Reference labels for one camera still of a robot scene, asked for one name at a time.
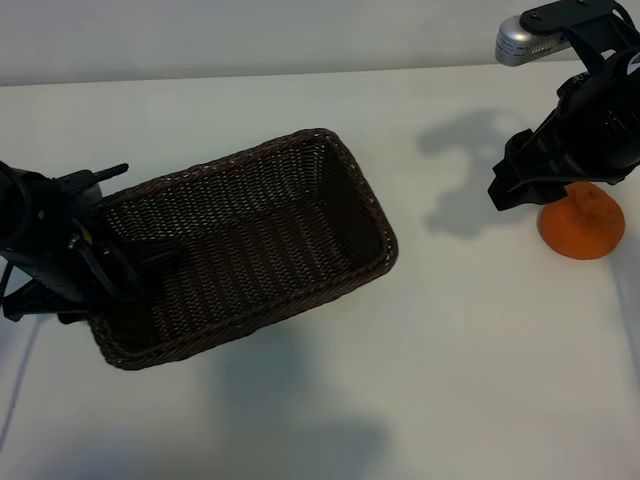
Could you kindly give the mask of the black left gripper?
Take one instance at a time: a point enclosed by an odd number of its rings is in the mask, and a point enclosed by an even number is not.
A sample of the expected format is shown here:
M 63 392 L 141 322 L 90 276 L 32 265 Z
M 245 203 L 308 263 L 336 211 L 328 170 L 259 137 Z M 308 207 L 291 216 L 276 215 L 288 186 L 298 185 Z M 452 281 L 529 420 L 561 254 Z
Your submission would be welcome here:
M 73 223 L 68 238 L 68 275 L 84 302 L 128 304 L 145 293 L 142 274 L 157 271 L 183 254 L 176 239 L 124 241 Z

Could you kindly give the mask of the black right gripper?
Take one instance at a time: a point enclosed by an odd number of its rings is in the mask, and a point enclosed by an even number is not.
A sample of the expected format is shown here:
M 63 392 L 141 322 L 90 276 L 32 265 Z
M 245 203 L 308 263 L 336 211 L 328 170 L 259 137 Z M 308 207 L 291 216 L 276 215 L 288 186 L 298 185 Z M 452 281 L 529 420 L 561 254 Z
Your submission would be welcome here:
M 511 137 L 488 194 L 498 211 L 567 196 L 558 182 L 617 183 L 631 172 L 631 74 L 583 72 L 557 90 L 558 104 L 535 131 Z M 510 185 L 507 181 L 522 181 Z

